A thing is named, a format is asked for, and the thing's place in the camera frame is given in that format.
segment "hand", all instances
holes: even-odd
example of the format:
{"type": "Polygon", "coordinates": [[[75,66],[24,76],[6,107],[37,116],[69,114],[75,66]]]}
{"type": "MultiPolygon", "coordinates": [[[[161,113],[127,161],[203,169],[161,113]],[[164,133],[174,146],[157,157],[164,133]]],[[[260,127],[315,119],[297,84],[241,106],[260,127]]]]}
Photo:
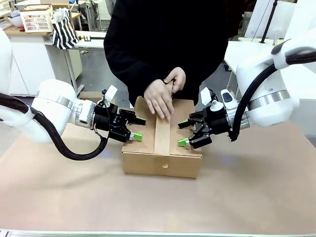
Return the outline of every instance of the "hand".
{"type": "Polygon", "coordinates": [[[145,90],[144,98],[152,114],[155,114],[156,110],[161,119],[170,121],[170,113],[173,114],[172,100],[162,80],[153,81],[145,90]]]}
{"type": "Polygon", "coordinates": [[[186,74],[182,68],[178,67],[173,69],[164,82],[169,83],[172,80],[175,80],[172,87],[172,93],[176,93],[178,90],[183,90],[184,84],[186,83],[186,74]]]}

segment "striped bag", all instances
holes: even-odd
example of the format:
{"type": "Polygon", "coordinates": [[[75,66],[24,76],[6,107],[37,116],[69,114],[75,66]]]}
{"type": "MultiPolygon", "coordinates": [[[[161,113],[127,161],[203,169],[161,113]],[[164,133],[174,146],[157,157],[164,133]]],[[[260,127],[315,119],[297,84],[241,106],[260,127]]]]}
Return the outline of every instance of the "striped bag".
{"type": "Polygon", "coordinates": [[[69,10],[58,9],[53,15],[53,46],[59,49],[70,49],[79,42],[77,33],[70,21],[69,10]]]}

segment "cardboard strip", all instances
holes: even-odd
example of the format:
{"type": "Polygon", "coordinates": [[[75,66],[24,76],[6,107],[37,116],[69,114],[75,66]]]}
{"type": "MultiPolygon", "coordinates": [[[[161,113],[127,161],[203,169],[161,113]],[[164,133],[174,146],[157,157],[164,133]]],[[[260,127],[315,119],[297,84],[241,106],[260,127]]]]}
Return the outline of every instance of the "cardboard strip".
{"type": "MultiPolygon", "coordinates": [[[[172,96],[173,81],[166,85],[170,96],[172,96]]],[[[165,119],[156,118],[156,134],[154,154],[168,156],[170,151],[170,122],[165,119]]]]}

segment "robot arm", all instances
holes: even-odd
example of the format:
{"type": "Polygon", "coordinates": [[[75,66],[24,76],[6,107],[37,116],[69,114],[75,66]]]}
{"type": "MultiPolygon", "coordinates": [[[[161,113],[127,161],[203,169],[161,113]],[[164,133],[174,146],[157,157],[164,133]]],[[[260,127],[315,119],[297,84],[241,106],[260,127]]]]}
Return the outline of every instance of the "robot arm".
{"type": "Polygon", "coordinates": [[[180,128],[195,127],[191,137],[178,141],[179,146],[199,148],[212,142],[211,134],[225,132],[231,141],[235,141],[240,129],[288,121],[299,106],[299,100],[290,96],[280,70],[311,62],[316,62],[316,29],[288,40],[272,51],[246,59],[237,68],[242,100],[238,103],[228,90],[221,92],[223,103],[210,95],[211,106],[191,114],[187,121],[179,124],[180,128]]]}
{"type": "Polygon", "coordinates": [[[120,142],[128,140],[142,140],[142,135],[130,132],[129,123],[145,125],[144,119],[136,117],[134,112],[119,110],[109,101],[114,97],[117,89],[113,86],[104,90],[102,98],[95,104],[89,100],[77,99],[72,86],[66,82],[50,79],[44,81],[38,90],[32,106],[4,93],[8,92],[10,78],[12,50],[6,34],[0,29],[1,43],[1,77],[0,88],[0,122],[22,130],[29,138],[36,142],[53,142],[58,151],[73,160],[87,160],[100,154],[108,138],[120,142]],[[98,148],[85,155],[71,152],[61,139],[67,123],[86,127],[101,138],[98,148]],[[99,130],[108,131],[105,138],[99,130]]]}

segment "black cable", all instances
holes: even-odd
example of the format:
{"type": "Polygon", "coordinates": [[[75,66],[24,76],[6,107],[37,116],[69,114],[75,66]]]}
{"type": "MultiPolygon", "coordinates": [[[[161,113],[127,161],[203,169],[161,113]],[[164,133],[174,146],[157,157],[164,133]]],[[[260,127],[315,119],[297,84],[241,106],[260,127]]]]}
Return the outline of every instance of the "black cable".
{"type": "Polygon", "coordinates": [[[265,39],[267,37],[268,31],[269,31],[269,27],[270,27],[272,19],[273,19],[273,15],[275,14],[275,11],[276,11],[276,8],[277,8],[277,1],[278,0],[275,0],[275,2],[273,3],[272,11],[271,11],[271,14],[269,16],[268,23],[267,23],[267,26],[265,28],[265,31],[263,33],[262,40],[260,41],[260,43],[265,43],[265,39]]]}
{"type": "MultiPolygon", "coordinates": [[[[13,110],[18,110],[24,114],[29,110],[29,107],[22,100],[13,96],[2,94],[2,93],[0,93],[0,105],[13,109],[13,110]]],[[[41,112],[38,112],[32,107],[30,108],[31,108],[32,113],[35,114],[34,120],[36,120],[41,126],[45,128],[48,135],[50,136],[53,143],[55,144],[57,150],[66,158],[69,158],[72,160],[89,160],[98,156],[105,149],[108,139],[103,137],[101,138],[99,146],[93,152],[85,154],[85,155],[73,153],[67,148],[67,146],[63,142],[54,124],[48,118],[46,118],[45,115],[43,115],[41,112]]]]}
{"type": "MultiPolygon", "coordinates": [[[[109,110],[108,110],[107,105],[105,105],[105,108],[106,108],[106,110],[107,110],[108,117],[109,117],[109,128],[111,129],[111,117],[110,117],[110,112],[109,112],[109,110]]],[[[107,140],[109,139],[109,136],[110,136],[110,130],[109,130],[109,132],[108,132],[107,140]]]]}
{"type": "Polygon", "coordinates": [[[312,63],[316,61],[316,52],[293,55],[286,58],[288,65],[312,63]]]}
{"type": "Polygon", "coordinates": [[[55,144],[55,147],[57,148],[57,150],[68,159],[89,160],[89,159],[95,158],[105,149],[108,143],[107,138],[101,138],[101,142],[99,146],[93,152],[85,154],[85,155],[76,154],[68,149],[68,147],[65,145],[62,138],[60,137],[58,131],[56,130],[55,126],[53,125],[53,123],[50,120],[48,120],[45,117],[45,115],[43,115],[41,112],[37,112],[34,116],[34,119],[37,122],[39,122],[39,124],[42,125],[43,128],[45,128],[50,138],[52,139],[53,143],[55,144]]]}
{"type": "Polygon", "coordinates": [[[233,129],[231,132],[229,132],[229,137],[231,139],[231,141],[235,141],[237,140],[238,136],[239,136],[239,131],[240,131],[240,124],[241,124],[241,120],[242,120],[242,116],[243,113],[246,110],[246,107],[248,106],[251,98],[253,97],[254,93],[256,92],[256,90],[259,88],[259,86],[261,85],[262,82],[264,82],[264,80],[266,78],[268,78],[271,74],[273,74],[274,72],[276,72],[276,68],[275,65],[272,64],[270,66],[268,66],[264,71],[262,71],[255,80],[253,80],[253,82],[250,84],[250,86],[248,87],[248,89],[246,90],[245,94],[243,95],[236,113],[235,113],[235,118],[234,118],[234,125],[233,125],[233,129]]]}

